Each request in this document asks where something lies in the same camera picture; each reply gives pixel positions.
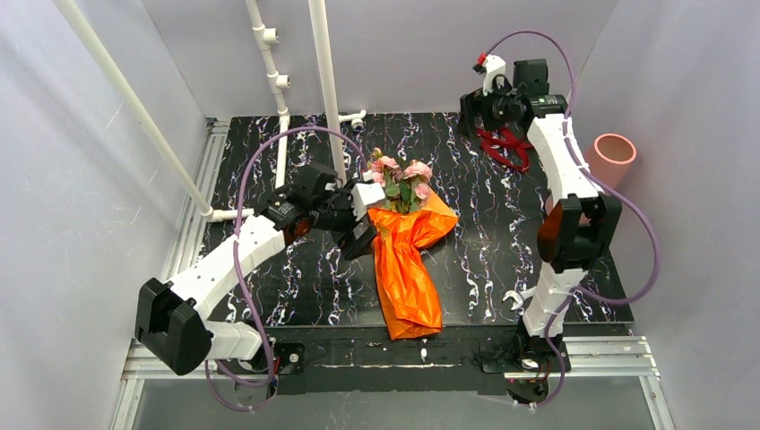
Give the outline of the dark red ribbon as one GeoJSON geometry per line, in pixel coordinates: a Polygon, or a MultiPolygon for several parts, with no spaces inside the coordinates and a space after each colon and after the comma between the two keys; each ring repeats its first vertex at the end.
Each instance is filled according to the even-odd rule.
{"type": "Polygon", "coordinates": [[[499,127],[496,131],[477,128],[476,135],[480,138],[480,148],[498,165],[518,173],[526,173],[529,170],[531,163],[528,150],[533,146],[526,138],[518,138],[506,126],[499,127]],[[518,157],[519,163],[515,164],[506,156],[509,151],[518,157]]]}

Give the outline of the pink flower bunch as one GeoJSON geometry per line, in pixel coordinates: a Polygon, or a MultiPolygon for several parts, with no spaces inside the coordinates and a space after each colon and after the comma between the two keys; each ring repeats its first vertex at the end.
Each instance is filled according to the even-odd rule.
{"type": "Polygon", "coordinates": [[[413,159],[403,166],[375,148],[367,166],[373,181],[383,187],[384,210],[406,215],[421,210],[428,203],[433,193],[430,186],[433,169],[428,164],[413,159]]]}

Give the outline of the orange wrapping paper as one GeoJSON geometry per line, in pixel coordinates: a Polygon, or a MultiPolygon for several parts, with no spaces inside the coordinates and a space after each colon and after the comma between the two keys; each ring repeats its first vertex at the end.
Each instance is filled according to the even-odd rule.
{"type": "Polygon", "coordinates": [[[457,225],[458,215],[432,193],[410,214],[372,209],[376,290],[391,340],[438,334],[443,309],[420,251],[437,244],[457,225]]]}

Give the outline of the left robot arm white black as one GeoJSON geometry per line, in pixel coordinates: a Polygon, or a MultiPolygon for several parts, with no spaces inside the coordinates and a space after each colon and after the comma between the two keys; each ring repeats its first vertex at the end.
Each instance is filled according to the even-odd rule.
{"type": "Polygon", "coordinates": [[[370,254],[377,231],[368,212],[383,205],[383,187],[371,172],[342,181],[325,165],[297,171],[236,225],[204,258],[167,281],[147,280],[139,290],[135,338],[176,375],[207,360],[250,361],[272,344],[258,319],[215,322],[210,315],[234,287],[262,263],[311,230],[327,231],[347,260],[370,254]]]}

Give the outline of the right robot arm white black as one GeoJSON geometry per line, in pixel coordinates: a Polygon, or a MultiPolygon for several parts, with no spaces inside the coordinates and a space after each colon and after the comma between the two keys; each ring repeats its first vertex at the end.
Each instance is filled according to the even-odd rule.
{"type": "Polygon", "coordinates": [[[511,79],[499,56],[483,54],[473,68],[482,84],[460,98],[459,134],[510,142],[509,128],[516,126],[536,151],[548,181],[550,206],[537,238],[540,278],[522,326],[531,340],[556,339],[563,332],[565,301],[609,250],[622,204],[583,173],[569,103],[550,92],[545,60],[515,62],[511,79]]]}

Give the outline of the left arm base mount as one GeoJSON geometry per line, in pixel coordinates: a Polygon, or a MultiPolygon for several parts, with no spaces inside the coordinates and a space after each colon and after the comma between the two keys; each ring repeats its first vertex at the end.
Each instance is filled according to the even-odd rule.
{"type": "Polygon", "coordinates": [[[269,400],[279,393],[282,376],[299,375],[305,371],[306,346],[297,342],[274,342],[271,344],[271,369],[268,379],[265,352],[260,349],[251,360],[215,360],[217,372],[227,376],[237,387],[262,390],[269,400]]]}

